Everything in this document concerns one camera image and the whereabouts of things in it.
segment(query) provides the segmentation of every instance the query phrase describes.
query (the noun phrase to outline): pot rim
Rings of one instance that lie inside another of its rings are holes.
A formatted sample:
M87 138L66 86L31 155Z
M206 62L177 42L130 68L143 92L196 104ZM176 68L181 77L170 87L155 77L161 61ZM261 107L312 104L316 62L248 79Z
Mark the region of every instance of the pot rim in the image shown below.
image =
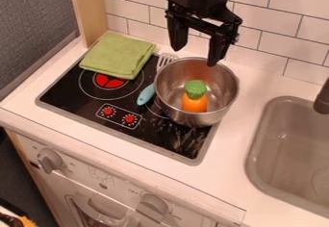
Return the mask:
M217 63L219 64L220 67L223 67L225 70L227 70L234 78L234 80L236 81L237 83L237 93L236 93L236 96L230 101L229 104L227 104L225 107L222 107L221 109L218 109L218 110L215 110L215 111L211 111L211 112L205 112L205 113L193 113L193 112L187 112L187 111L184 111L182 109L178 109L170 104L168 104L166 101L164 101L164 99L161 97L161 95L159 94L158 92L158 85L157 85L157 81L158 81L158 78L160 76L160 74L162 73L163 70L165 70L167 67L169 67L170 65L174 64L174 63L178 63L178 62L181 62L181 61L186 61L186 60L194 60L194 61L204 61L205 63L207 62L207 59L206 58L202 58L202 57L185 57L185 58L180 58L178 60L175 60L171 63L169 63L168 65L166 65L164 68L162 68L156 75L155 79L154 79L154 90L158 96L158 98L160 98L160 100L166 105L168 106L170 109L173 109L174 111L178 111L178 112L181 112L183 114L193 114L193 115L209 115L209 114L216 114L216 113L219 113L219 112L222 112L222 111L225 111L227 109L229 109L237 100L238 96L239 96L239 93L240 93L240 79L237 77L237 75L228 67L226 66L225 64L223 63Z

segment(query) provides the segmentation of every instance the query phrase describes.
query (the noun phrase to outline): metal bowl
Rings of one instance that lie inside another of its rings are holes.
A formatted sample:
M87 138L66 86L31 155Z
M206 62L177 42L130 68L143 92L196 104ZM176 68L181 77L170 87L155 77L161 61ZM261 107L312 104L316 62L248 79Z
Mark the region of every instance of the metal bowl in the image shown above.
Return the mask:
M207 85L208 110L190 113L182 110L185 82L203 80ZM154 82L157 102L164 113L178 124L191 128L218 123L229 111L239 93L239 79L225 65L207 66L207 59L183 58L163 68Z

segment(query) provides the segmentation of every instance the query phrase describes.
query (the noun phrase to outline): dish towel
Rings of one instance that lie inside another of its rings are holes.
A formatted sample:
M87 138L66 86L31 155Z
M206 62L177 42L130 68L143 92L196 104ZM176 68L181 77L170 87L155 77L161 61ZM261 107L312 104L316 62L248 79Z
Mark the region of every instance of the dish towel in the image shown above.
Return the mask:
M97 73L132 80L154 52L156 45L117 34L104 36L80 62Z

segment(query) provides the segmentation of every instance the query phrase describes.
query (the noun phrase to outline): sink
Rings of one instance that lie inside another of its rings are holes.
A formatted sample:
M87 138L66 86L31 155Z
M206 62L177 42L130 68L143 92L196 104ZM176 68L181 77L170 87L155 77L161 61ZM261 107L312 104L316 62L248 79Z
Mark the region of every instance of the sink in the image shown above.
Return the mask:
M272 197L329 218L329 115L290 96L267 103L246 174Z

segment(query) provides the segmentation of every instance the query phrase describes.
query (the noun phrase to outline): toy stove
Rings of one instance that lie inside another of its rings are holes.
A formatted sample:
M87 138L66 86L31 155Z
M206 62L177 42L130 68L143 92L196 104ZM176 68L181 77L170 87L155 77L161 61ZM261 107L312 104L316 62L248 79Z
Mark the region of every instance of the toy stove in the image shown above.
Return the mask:
M156 97L142 107L137 105L140 92L153 83L157 61L158 56L152 56L131 81L81 69L78 61L38 104L183 163L199 164L217 125L200 129L180 126L164 115Z

